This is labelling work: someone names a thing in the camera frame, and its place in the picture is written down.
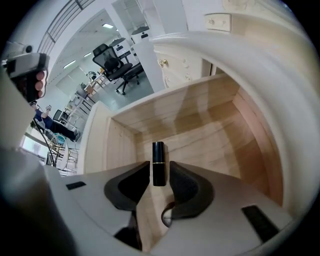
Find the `ceiling light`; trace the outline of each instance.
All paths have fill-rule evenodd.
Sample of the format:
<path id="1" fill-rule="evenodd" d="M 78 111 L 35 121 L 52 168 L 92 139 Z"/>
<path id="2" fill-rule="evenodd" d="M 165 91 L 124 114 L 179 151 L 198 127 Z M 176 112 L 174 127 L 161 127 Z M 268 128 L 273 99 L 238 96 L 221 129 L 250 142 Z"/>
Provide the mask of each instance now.
<path id="1" fill-rule="evenodd" d="M 111 26 L 109 24 L 103 24 L 102 27 L 105 27 L 107 29 L 112 29 L 114 26 Z"/>
<path id="2" fill-rule="evenodd" d="M 76 62 L 76 60 L 71 61 L 69 64 L 65 65 L 65 66 L 63 67 L 63 69 L 66 69 L 67 67 L 69 67 L 71 64 L 73 64 L 73 63 L 75 63 L 75 62 Z"/>
<path id="3" fill-rule="evenodd" d="M 92 52 L 87 53 L 87 54 L 84 55 L 83 57 L 87 57 L 87 56 L 89 56 L 90 54 L 92 54 Z"/>

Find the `black rectangular slot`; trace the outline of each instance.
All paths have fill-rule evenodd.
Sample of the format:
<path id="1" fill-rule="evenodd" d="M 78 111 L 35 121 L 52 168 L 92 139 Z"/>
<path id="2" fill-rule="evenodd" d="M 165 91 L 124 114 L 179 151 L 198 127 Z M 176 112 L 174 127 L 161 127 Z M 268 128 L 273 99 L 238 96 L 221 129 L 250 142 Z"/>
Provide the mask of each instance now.
<path id="1" fill-rule="evenodd" d="M 83 187 L 85 185 L 87 185 L 87 184 L 84 183 L 83 181 L 78 181 L 78 182 L 75 182 L 75 183 L 67 184 L 66 187 L 67 187 L 68 190 L 74 190 L 74 189 Z"/>
<path id="2" fill-rule="evenodd" d="M 247 206 L 241 208 L 241 210 L 263 243 L 279 232 L 276 226 L 256 205 Z"/>

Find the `black lipstick tube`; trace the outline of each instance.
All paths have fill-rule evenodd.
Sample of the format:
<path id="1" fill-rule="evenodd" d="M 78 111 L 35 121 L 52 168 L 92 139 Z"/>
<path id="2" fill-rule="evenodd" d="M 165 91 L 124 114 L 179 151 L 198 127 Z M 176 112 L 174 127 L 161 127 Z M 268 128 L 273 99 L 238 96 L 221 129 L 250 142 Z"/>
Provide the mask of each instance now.
<path id="1" fill-rule="evenodd" d="M 153 185 L 166 185 L 165 144 L 162 141 L 152 143 Z"/>

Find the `person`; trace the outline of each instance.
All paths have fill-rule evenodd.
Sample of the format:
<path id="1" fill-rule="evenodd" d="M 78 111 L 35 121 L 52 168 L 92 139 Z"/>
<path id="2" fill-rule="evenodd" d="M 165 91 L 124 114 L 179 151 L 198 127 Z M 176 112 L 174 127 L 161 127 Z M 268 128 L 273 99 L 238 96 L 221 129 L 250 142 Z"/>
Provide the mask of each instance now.
<path id="1" fill-rule="evenodd" d="M 33 101 L 31 104 L 31 107 L 35 111 L 34 118 L 37 119 L 39 122 L 43 121 L 45 128 L 51 130 L 53 133 L 62 134 L 63 136 L 69 138 L 71 141 L 75 142 L 78 140 L 80 133 L 72 130 L 69 130 L 68 128 L 64 127 L 61 123 L 54 122 L 49 117 L 49 112 L 51 110 L 51 106 L 46 107 L 46 112 L 43 113 L 37 108 L 37 102 Z"/>

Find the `drawer knob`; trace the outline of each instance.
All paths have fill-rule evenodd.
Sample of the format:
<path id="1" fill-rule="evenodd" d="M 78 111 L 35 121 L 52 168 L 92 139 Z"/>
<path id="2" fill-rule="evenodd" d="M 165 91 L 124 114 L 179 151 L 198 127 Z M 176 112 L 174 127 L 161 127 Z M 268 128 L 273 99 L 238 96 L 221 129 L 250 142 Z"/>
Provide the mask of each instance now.
<path id="1" fill-rule="evenodd" d="M 168 61 L 166 59 L 164 59 L 164 60 L 160 59 L 159 64 L 160 64 L 161 68 L 163 68 L 164 65 L 168 64 Z"/>

